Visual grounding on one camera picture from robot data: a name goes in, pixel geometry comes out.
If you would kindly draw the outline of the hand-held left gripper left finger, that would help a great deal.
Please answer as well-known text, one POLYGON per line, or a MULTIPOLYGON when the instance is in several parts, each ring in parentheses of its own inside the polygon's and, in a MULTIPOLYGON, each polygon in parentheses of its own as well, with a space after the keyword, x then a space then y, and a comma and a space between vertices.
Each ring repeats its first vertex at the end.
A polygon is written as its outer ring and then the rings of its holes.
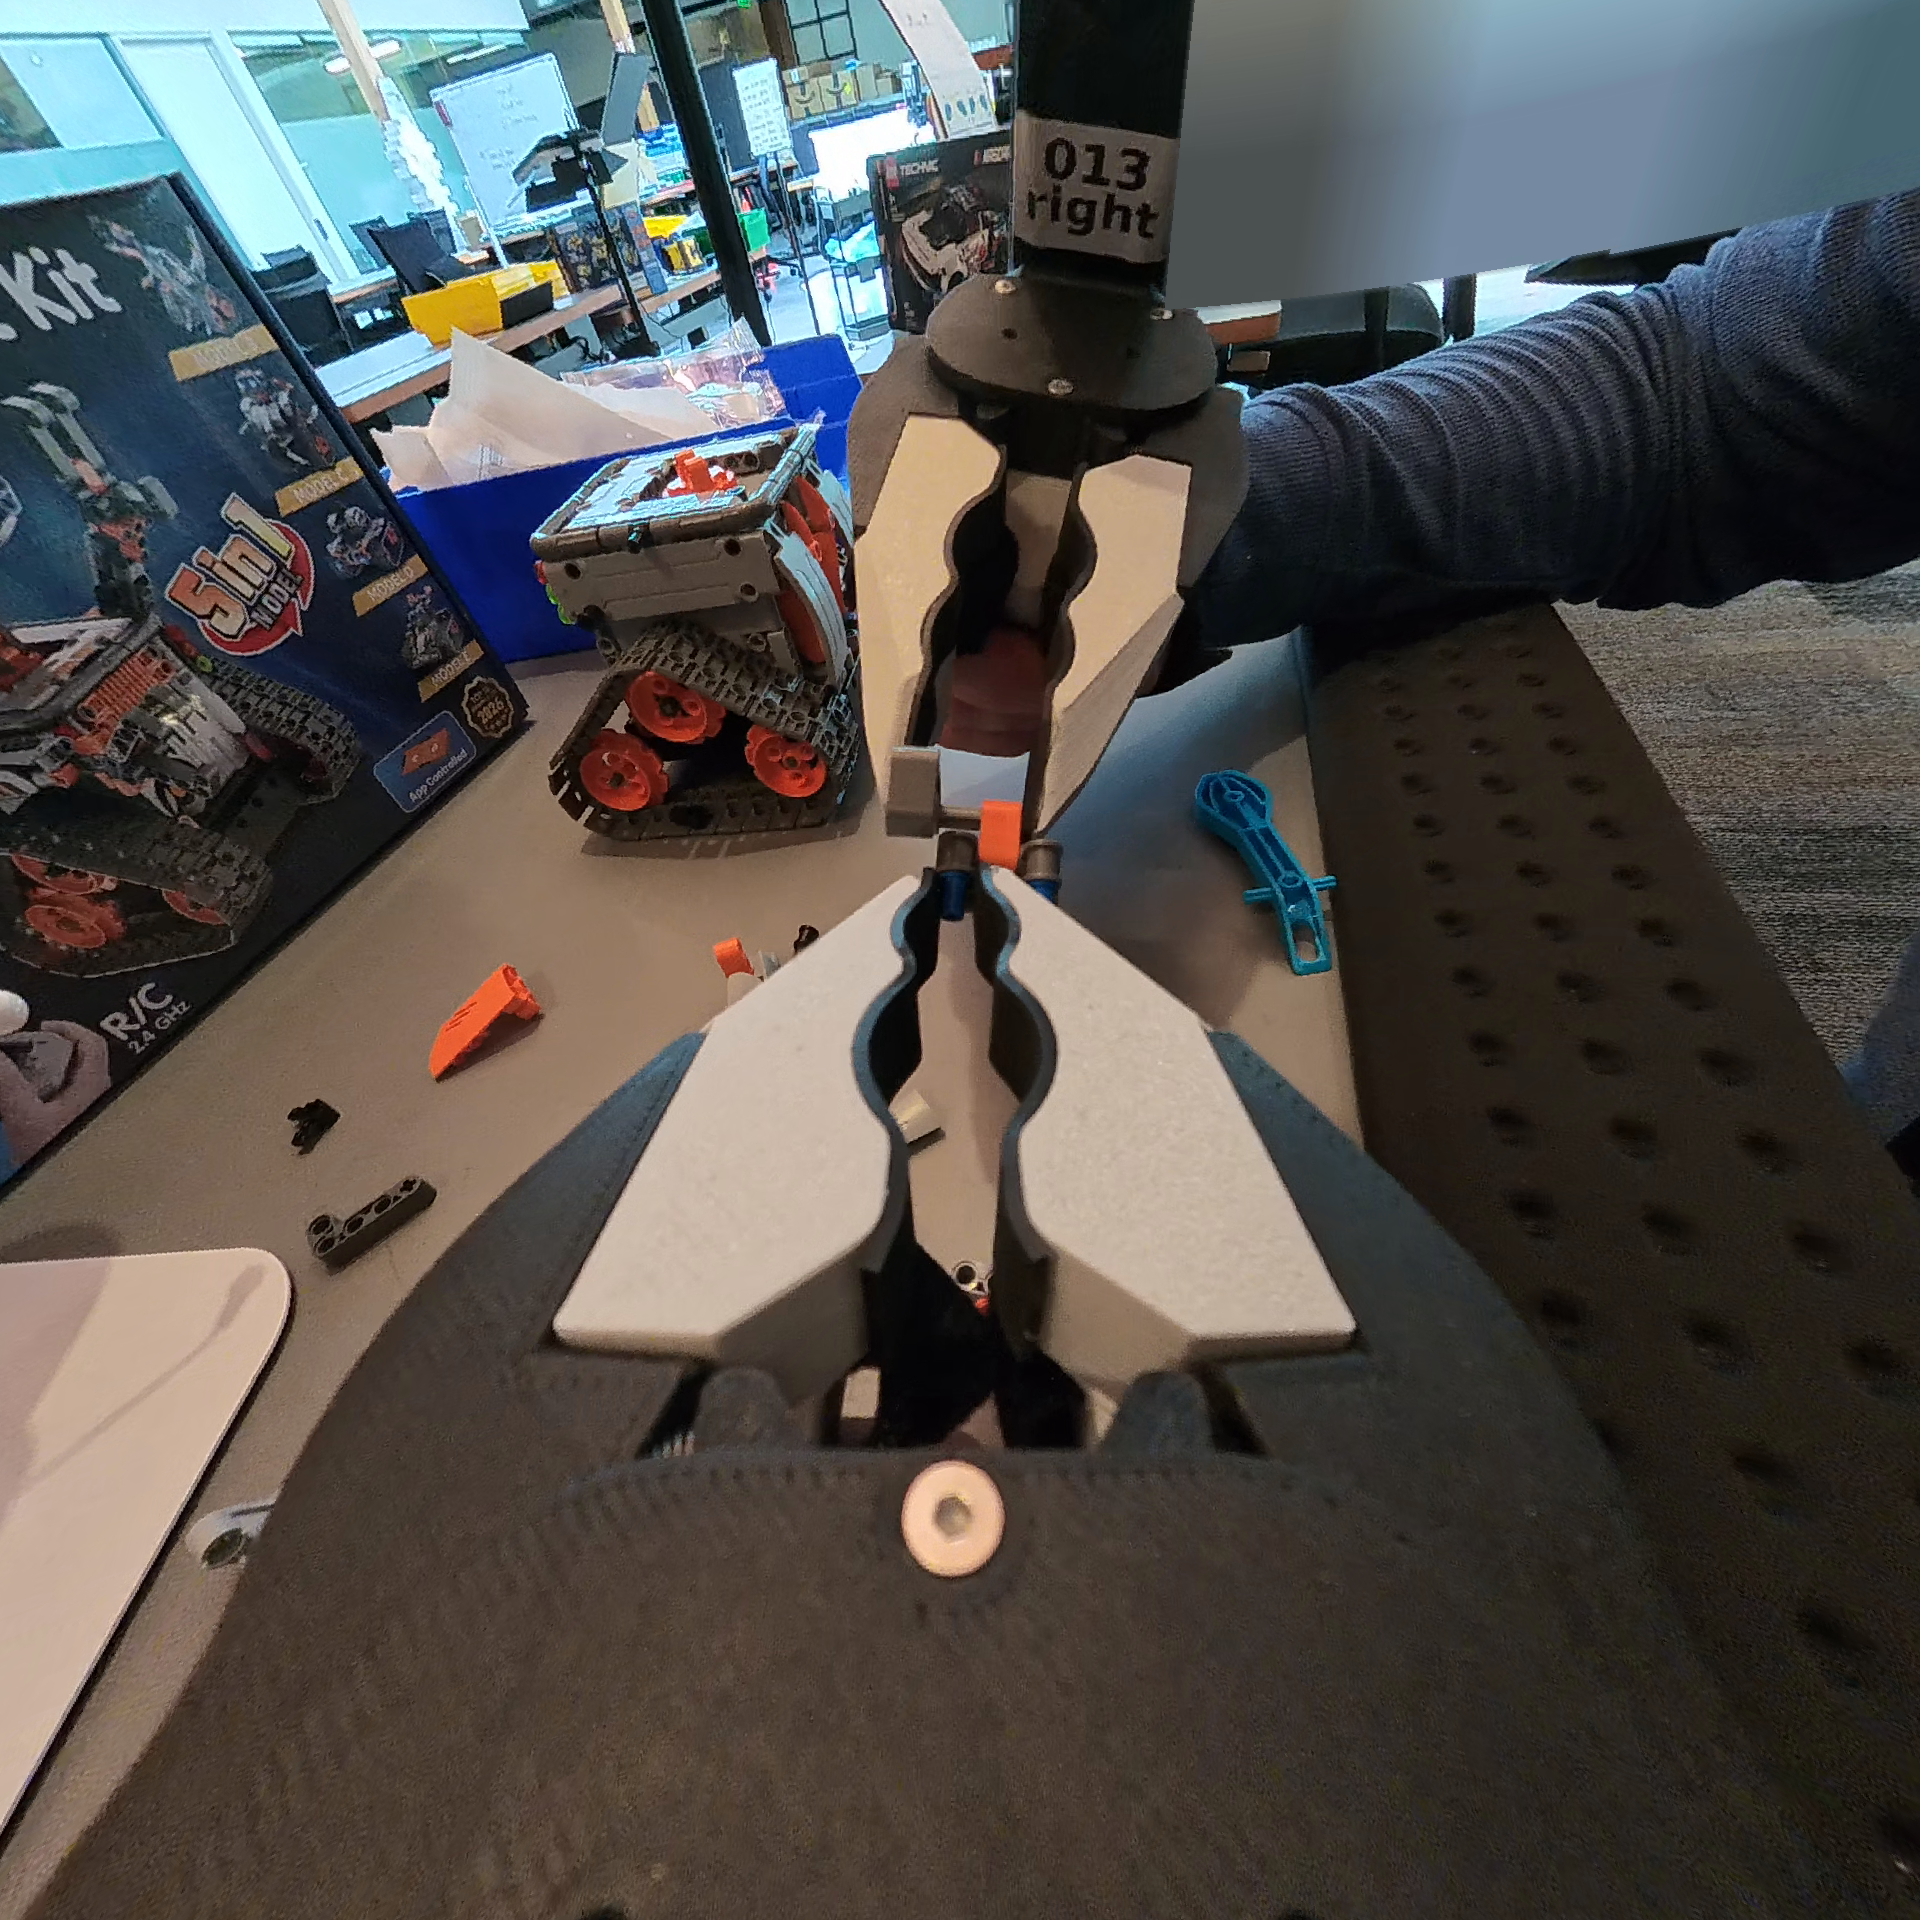
POLYGON ((940 957, 900 878, 709 1021, 590 1247, 555 1340, 666 1357, 859 1357, 907 1214, 892 1101, 940 957))

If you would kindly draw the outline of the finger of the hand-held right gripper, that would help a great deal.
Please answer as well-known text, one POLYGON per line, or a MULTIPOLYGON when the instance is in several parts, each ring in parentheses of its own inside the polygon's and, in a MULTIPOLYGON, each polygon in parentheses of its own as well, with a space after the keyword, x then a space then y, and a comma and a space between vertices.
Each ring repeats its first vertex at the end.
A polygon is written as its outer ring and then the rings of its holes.
POLYGON ((1068 513, 1080 562, 1046 638, 1025 834, 1044 836, 1089 783, 1182 613, 1190 469, 1136 453, 1091 469, 1068 513))
POLYGON ((955 417, 904 422, 856 539, 861 711, 872 757, 925 738, 922 708, 977 579, 1003 545, 1003 450, 955 417))

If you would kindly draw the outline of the grey beam assembly orange bush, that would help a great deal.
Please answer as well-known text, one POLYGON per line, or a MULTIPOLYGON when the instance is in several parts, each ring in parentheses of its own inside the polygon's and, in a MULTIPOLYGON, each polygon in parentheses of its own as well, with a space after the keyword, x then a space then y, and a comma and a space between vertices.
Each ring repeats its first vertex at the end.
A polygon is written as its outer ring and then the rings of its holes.
POLYGON ((944 798, 944 765, 933 748, 894 750, 884 764, 884 830, 894 836, 931 838, 933 895, 944 921, 969 911, 982 869, 1006 869, 1040 898, 1058 903, 1064 850, 1046 836, 1026 831, 1025 804, 982 801, 955 806, 944 798))

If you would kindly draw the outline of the person's right forearm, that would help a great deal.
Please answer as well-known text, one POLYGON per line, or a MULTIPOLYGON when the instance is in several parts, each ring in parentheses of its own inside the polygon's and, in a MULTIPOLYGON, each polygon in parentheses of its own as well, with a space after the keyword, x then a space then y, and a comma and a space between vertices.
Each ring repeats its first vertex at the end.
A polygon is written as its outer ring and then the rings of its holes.
POLYGON ((1917 195, 1748 226, 1340 389, 1241 413, 1197 660, 1531 601, 1714 609, 1917 554, 1917 195))

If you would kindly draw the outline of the person's right hand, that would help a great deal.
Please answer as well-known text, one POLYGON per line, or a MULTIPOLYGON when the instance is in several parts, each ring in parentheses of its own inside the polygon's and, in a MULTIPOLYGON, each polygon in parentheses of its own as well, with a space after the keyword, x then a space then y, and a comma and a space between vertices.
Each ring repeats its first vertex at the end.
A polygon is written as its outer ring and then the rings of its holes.
POLYGON ((1049 663, 1040 636, 996 626, 952 660, 942 748, 977 757, 1029 754, 1046 713, 1049 663))

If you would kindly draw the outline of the grey panel assembly orange connector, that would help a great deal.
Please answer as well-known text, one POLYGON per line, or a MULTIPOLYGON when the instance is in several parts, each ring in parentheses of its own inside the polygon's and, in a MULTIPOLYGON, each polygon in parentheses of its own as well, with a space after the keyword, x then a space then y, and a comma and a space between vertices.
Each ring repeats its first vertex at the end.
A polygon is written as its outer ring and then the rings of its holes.
MULTIPOLYGON (((772 980, 781 975, 794 962, 803 957, 803 954, 813 947, 824 937, 824 931, 813 924, 803 924, 794 937, 792 954, 779 956, 774 951, 749 951, 738 937, 725 940, 710 948, 713 962, 721 966, 725 978, 725 996, 722 1007, 709 1018, 701 1026, 701 1033, 710 1033, 713 1026, 734 1018, 734 1007, 747 1001, 754 993, 765 989, 772 980)), ((800 1006, 800 993, 789 987, 772 987, 774 1006, 770 1012, 752 1012, 749 1021, 757 1031, 785 1031, 789 1029, 800 1006)))

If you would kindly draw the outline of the orange wedge brick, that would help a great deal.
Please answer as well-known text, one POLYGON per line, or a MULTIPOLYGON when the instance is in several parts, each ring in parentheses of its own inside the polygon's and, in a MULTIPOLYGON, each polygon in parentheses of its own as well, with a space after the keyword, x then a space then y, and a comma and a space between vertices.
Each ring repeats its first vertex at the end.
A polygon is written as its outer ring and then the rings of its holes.
POLYGON ((504 1033, 540 1020, 542 1012, 537 995, 517 966, 493 966, 442 1023, 428 1052, 430 1076, 449 1078, 504 1033))

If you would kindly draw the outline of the cyan plastic separator tool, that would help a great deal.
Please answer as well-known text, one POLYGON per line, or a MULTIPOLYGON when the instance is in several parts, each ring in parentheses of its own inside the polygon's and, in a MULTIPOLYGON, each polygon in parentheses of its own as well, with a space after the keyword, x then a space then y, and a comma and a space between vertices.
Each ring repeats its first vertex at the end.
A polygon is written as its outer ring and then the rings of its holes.
POLYGON ((1307 874, 1278 827, 1269 787, 1240 770, 1202 774, 1194 788, 1190 813, 1256 878, 1241 900, 1272 909, 1289 969, 1296 975, 1331 972, 1334 957, 1325 895, 1334 892, 1338 878, 1307 874))

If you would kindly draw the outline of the dark grey three-hole beam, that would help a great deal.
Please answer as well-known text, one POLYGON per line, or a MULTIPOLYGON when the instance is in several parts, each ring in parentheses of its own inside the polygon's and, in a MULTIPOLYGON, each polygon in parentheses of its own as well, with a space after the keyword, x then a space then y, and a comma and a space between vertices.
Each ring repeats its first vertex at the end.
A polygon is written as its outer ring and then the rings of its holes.
POLYGON ((411 1174, 346 1215, 318 1214, 306 1220, 304 1237, 308 1252, 326 1271, 340 1271, 366 1258, 402 1226, 430 1209, 438 1198, 432 1181, 411 1174))

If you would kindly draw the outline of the black dimpled mat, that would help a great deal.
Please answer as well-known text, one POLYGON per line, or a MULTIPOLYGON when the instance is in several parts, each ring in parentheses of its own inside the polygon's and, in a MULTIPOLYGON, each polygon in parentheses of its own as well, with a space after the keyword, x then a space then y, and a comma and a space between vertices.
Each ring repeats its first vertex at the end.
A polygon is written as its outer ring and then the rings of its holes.
POLYGON ((1560 614, 1302 642, 1364 1142, 1569 1381, 1856 1913, 1916 1916, 1916 1201, 1560 614))

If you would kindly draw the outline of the blue storage bin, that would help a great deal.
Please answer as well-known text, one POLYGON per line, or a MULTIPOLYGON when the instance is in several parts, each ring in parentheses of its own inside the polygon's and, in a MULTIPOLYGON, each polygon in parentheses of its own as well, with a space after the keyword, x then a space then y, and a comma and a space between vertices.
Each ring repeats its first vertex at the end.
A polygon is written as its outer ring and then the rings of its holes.
MULTIPOLYGON (((848 420, 859 397, 848 343, 838 333, 772 343, 761 366, 781 401, 800 407, 800 420, 824 417, 819 457, 824 469, 846 485, 848 420)), ((572 465, 395 493, 422 551, 442 566, 472 622, 506 663, 580 654, 590 647, 590 638, 563 625, 544 597, 531 539, 537 526, 612 457, 597 453, 572 465)))

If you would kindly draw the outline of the yellow bins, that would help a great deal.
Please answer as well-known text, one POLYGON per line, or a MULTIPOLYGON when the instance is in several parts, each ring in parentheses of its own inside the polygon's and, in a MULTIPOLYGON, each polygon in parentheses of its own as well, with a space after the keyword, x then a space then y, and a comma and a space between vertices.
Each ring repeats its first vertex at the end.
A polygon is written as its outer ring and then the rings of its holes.
POLYGON ((481 339, 509 330, 553 310, 566 292, 569 284, 560 262, 542 258, 405 295, 400 306, 416 333, 434 347, 449 347, 453 331, 481 339))

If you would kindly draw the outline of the whiteboard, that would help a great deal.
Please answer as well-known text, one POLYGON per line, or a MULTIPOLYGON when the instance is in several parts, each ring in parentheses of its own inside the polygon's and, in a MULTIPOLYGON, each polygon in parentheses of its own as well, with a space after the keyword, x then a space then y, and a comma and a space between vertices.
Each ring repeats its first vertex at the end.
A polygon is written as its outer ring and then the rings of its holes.
POLYGON ((515 169, 544 137, 573 129, 576 113, 553 55, 537 55, 430 91, 484 225, 525 215, 515 169))

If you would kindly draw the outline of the blue robot kit box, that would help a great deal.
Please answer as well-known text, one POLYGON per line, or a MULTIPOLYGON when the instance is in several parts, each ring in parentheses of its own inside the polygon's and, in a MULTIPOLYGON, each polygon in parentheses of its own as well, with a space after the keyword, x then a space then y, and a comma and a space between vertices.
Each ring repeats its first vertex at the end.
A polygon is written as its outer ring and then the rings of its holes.
POLYGON ((13 1180, 523 729, 179 177, 2 218, 13 1180))

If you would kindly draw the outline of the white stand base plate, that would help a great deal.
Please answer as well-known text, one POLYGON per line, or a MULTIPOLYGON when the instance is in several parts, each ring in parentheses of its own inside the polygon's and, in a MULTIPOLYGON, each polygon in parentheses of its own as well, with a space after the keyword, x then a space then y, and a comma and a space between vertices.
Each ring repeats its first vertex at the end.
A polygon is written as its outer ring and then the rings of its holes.
POLYGON ((281 1343, 275 1254, 222 1247, 2 1268, 2 1817, 281 1343))

